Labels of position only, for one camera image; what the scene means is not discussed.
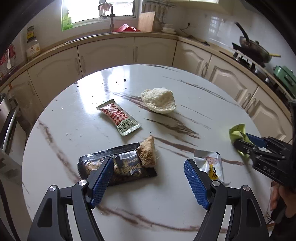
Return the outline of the person's right hand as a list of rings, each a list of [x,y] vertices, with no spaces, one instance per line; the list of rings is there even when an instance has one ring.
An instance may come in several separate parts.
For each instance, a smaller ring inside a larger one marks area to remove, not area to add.
[[[287,206],[285,209],[285,216],[287,218],[291,218],[295,214],[295,195],[290,192],[287,187],[281,186],[280,184],[273,182],[273,190],[271,192],[270,197],[270,209],[276,209],[279,199],[282,198],[284,200],[285,205]]]

